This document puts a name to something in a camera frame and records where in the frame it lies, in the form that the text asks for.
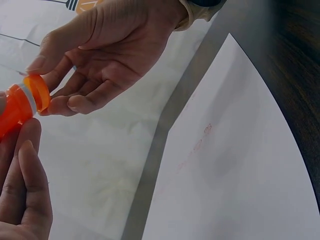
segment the finger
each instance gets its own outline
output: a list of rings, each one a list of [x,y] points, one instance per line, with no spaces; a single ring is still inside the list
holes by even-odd
[[[26,199],[26,188],[21,172],[18,153],[22,144],[30,140],[36,151],[39,150],[41,125],[38,120],[27,121],[20,130],[14,156],[9,167],[0,196],[0,222],[17,225],[21,222]]]
[[[85,84],[86,81],[86,76],[76,71],[66,82],[64,87],[57,91],[52,96],[52,98],[56,98],[59,96],[69,96],[71,94],[74,94],[81,89],[81,87]]]
[[[7,103],[6,93],[4,91],[0,91],[0,115],[5,111]]]
[[[87,79],[87,81],[83,84],[83,86],[75,93],[70,94],[69,97],[81,95],[87,96],[92,91],[96,90],[103,82],[94,79]]]
[[[68,106],[69,96],[57,96],[51,100],[51,103],[47,109],[48,115],[62,115],[65,117],[71,117],[77,112],[72,111]]]
[[[67,56],[64,56],[55,69],[43,76],[50,93],[60,85],[72,67],[73,63]]]
[[[70,97],[67,104],[74,112],[89,114],[101,109],[122,92],[123,90],[120,87],[107,80],[87,96],[76,95]]]
[[[12,158],[14,157],[20,128],[21,126],[18,125],[15,129],[10,131],[9,134],[6,134],[0,142],[0,195]]]
[[[26,187],[21,225],[29,228],[38,239],[48,239],[53,213],[46,172],[30,140],[22,145],[18,156]]]
[[[66,25],[44,37],[38,57],[26,69],[29,74],[45,75],[60,63],[65,53],[88,42],[97,22],[94,7],[77,15]]]

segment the white paper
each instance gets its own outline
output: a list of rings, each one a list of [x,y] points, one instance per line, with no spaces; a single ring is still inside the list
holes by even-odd
[[[315,194],[275,99],[229,34],[169,131],[143,240],[315,240]]]
[[[38,54],[43,37],[76,15],[64,3],[0,0],[0,89],[20,83],[17,71]],[[154,68],[103,109],[39,117],[39,156],[54,212],[51,240],[121,238],[159,116],[209,27],[197,21],[173,33]]]

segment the orange pill bottle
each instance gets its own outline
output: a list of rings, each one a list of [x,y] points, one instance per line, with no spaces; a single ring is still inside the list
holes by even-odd
[[[0,115],[0,138],[16,125],[31,119],[36,112],[48,108],[50,93],[39,75],[26,76],[20,84],[12,85],[6,93],[6,105]]]

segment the orange cap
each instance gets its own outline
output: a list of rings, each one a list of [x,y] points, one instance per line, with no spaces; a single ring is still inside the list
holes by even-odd
[[[23,83],[33,95],[37,112],[41,113],[47,109],[51,97],[44,79],[40,75],[29,75],[23,79]]]

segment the red stain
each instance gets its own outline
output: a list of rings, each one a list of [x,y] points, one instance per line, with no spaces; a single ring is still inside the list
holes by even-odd
[[[196,143],[196,145],[194,146],[193,150],[189,152],[188,157],[186,160],[184,160],[183,162],[181,162],[176,169],[175,174],[172,176],[172,178],[167,182],[167,184],[165,184],[164,186],[162,186],[155,194],[154,194],[154,200],[156,201],[166,190],[166,188],[171,184],[171,182],[175,179],[175,176],[178,175],[185,167],[188,166],[188,164],[191,162],[191,157],[192,155],[198,151],[201,148],[201,144],[203,142],[203,139],[208,136],[212,131],[212,125],[211,123],[208,124],[208,126],[204,129],[204,136]]]
[[[193,150],[194,151],[198,151],[200,149],[200,146],[201,146],[201,143],[202,143],[202,139],[200,139],[197,144],[194,146]]]

